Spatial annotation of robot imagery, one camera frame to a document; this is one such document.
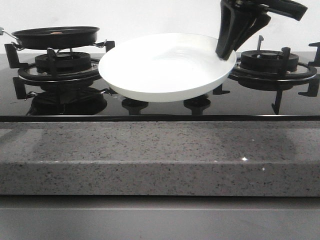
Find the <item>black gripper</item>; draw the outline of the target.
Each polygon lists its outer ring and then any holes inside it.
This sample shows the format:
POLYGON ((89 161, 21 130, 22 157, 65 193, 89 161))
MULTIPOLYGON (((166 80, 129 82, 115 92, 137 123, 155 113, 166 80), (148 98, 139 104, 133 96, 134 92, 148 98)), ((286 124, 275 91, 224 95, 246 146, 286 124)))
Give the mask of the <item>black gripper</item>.
POLYGON ((220 59, 228 60, 233 50, 238 50, 252 35, 269 24, 271 17, 267 12, 300 21, 307 9, 305 5, 293 0, 222 0, 219 38, 215 52, 220 59), (240 11, 259 15, 249 22, 239 37, 236 28, 240 23, 240 11))

